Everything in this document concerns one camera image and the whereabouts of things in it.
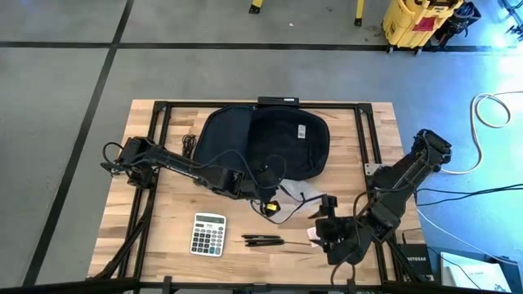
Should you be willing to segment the yellow mop bucket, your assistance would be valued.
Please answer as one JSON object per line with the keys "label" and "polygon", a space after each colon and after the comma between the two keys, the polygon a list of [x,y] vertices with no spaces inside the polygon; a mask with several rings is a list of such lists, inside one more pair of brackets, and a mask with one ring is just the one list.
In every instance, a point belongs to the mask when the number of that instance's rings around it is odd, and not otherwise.
{"label": "yellow mop bucket", "polygon": [[408,49],[416,56],[464,0],[391,0],[382,21],[386,53]]}

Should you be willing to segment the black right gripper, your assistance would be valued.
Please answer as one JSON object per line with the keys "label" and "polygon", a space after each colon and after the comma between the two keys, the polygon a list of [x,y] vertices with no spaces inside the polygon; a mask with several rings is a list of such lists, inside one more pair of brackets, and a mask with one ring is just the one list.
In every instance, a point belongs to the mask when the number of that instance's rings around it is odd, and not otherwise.
{"label": "black right gripper", "polygon": [[316,221],[316,235],[320,238],[318,244],[327,255],[329,265],[342,262],[357,265],[369,249],[371,231],[356,223],[351,216],[335,217],[336,207],[337,198],[324,194],[319,210],[309,216],[310,219],[328,217]]}

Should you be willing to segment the black Netgear network switch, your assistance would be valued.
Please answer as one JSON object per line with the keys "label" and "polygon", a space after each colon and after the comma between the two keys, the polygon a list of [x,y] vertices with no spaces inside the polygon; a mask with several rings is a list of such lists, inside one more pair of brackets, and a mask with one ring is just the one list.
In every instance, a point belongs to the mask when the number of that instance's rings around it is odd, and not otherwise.
{"label": "black Netgear network switch", "polygon": [[400,249],[418,276],[434,280],[426,244],[400,244]]}

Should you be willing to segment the yellow stepladder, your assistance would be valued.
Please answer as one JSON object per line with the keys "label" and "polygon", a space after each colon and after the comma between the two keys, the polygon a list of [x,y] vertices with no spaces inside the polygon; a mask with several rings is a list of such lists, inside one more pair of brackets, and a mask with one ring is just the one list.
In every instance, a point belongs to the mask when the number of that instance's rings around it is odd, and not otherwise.
{"label": "yellow stepladder", "polygon": [[[248,10],[249,14],[259,14],[264,0],[250,0],[251,5]],[[356,0],[356,9],[355,9],[355,20],[354,26],[360,27],[363,22],[363,13],[364,13],[364,3],[365,0]]]}

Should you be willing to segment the white mesh zip pouch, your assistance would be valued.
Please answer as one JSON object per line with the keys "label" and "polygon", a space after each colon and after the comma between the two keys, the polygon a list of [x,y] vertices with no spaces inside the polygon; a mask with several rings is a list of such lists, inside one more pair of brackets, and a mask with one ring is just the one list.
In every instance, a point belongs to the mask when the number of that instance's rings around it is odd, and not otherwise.
{"label": "white mesh zip pouch", "polygon": [[277,195],[283,199],[291,199],[299,203],[313,202],[321,198],[324,193],[303,180],[283,179],[279,183]]}

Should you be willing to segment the grey desktop calculator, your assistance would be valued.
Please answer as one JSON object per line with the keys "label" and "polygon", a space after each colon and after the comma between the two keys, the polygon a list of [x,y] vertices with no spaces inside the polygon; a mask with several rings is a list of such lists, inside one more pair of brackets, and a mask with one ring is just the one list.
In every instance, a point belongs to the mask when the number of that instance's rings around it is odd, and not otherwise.
{"label": "grey desktop calculator", "polygon": [[194,214],[190,238],[190,253],[198,256],[221,257],[226,238],[226,218],[214,213]]}

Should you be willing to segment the black tool bag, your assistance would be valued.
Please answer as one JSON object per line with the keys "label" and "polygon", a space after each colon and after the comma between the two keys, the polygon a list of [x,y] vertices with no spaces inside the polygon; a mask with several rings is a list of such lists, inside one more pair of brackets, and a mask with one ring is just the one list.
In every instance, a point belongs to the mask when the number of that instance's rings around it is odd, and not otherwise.
{"label": "black tool bag", "polygon": [[444,24],[435,32],[439,47],[445,47],[447,42],[455,35],[465,32],[468,35],[468,27],[481,18],[481,13],[473,2],[464,2],[453,12]]}

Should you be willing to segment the navy blue backpack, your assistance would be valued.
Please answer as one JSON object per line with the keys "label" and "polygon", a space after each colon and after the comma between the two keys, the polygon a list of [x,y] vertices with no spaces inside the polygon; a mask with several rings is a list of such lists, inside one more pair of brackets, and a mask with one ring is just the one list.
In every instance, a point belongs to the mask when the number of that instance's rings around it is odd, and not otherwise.
{"label": "navy blue backpack", "polygon": [[205,121],[193,152],[198,163],[234,149],[248,161],[279,155],[287,163],[284,179],[308,180],[325,168],[330,132],[320,117],[292,107],[227,105]]}

